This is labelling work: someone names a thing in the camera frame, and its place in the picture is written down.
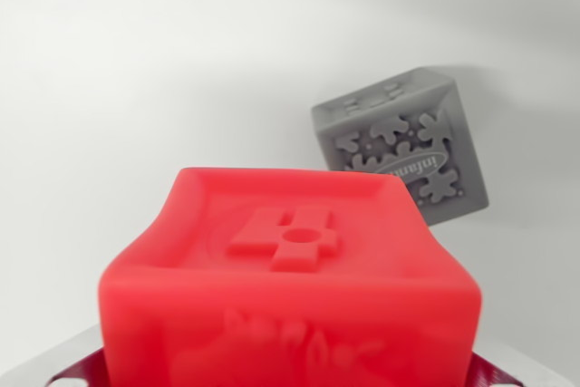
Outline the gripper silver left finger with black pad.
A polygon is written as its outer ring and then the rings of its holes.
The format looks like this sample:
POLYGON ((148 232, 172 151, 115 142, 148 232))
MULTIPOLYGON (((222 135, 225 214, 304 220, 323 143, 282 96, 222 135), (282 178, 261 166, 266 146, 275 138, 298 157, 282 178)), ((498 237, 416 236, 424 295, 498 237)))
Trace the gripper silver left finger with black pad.
POLYGON ((8 386, 107 386, 108 371, 98 324, 16 366, 8 386))

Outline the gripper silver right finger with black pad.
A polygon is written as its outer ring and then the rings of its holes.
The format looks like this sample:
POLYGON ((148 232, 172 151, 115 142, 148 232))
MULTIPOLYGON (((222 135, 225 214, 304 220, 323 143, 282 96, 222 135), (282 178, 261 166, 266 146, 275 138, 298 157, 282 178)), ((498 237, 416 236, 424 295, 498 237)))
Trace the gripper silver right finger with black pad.
POLYGON ((490 336, 479 336, 470 363, 471 386, 571 386, 561 374, 490 336))

